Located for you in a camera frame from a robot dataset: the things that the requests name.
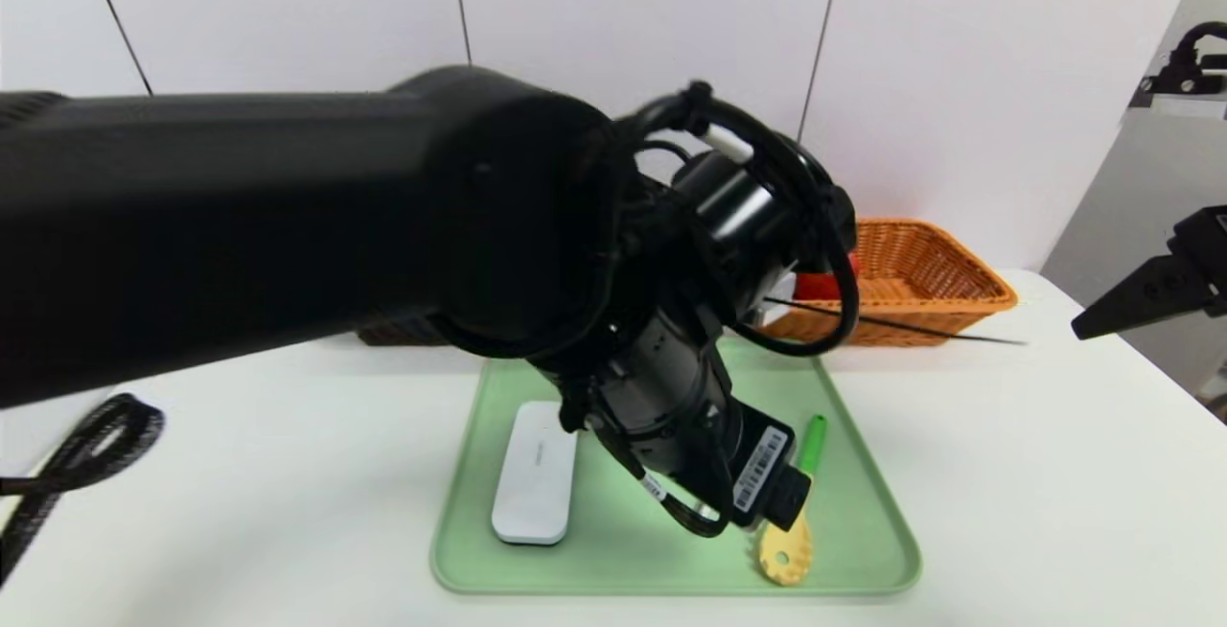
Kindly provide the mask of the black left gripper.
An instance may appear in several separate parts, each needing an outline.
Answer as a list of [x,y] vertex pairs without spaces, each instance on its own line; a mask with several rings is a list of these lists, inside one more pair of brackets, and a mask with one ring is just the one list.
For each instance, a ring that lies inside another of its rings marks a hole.
[[812,479],[789,464],[793,427],[728,398],[724,409],[683,431],[683,460],[674,481],[717,513],[718,521],[791,530],[802,517]]

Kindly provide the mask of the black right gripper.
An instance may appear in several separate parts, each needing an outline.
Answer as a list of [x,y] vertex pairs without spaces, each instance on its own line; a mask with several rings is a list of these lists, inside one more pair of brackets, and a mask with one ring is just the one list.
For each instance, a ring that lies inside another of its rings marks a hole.
[[1199,209],[1171,229],[1169,255],[1152,256],[1071,321],[1081,340],[1171,318],[1226,315],[1226,207]]

